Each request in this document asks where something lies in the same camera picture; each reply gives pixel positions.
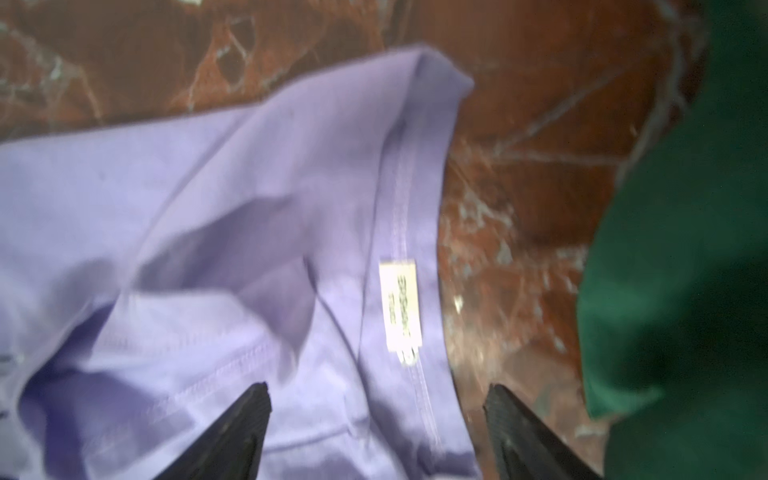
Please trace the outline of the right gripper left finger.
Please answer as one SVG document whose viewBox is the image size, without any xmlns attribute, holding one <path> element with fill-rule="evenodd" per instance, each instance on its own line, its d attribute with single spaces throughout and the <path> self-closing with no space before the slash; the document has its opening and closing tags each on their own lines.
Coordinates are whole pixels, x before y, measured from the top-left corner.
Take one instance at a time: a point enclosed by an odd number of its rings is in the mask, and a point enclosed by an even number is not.
<svg viewBox="0 0 768 480">
<path fill-rule="evenodd" d="M 251 385 L 157 480 L 251 480 L 272 412 L 268 386 Z"/>
</svg>

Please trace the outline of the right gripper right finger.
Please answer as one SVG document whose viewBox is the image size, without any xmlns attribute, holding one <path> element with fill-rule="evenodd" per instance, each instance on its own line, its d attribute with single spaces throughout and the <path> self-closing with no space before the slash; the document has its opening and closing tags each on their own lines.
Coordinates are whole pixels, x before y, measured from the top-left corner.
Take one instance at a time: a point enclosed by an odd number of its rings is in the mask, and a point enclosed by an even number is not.
<svg viewBox="0 0 768 480">
<path fill-rule="evenodd" d="M 506 386 L 492 384 L 483 409 L 501 479 L 601 479 Z"/>
</svg>

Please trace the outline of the purple t-shirt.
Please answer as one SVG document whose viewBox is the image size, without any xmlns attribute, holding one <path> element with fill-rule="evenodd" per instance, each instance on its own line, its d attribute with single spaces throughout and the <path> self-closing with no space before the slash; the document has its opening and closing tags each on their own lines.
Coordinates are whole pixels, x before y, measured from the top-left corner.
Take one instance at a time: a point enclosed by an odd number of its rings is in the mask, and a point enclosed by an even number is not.
<svg viewBox="0 0 768 480">
<path fill-rule="evenodd" d="M 416 46 L 1 147 L 1 475 L 155 479 L 251 385 L 254 479 L 477 479 L 436 249 L 472 80 Z"/>
</svg>

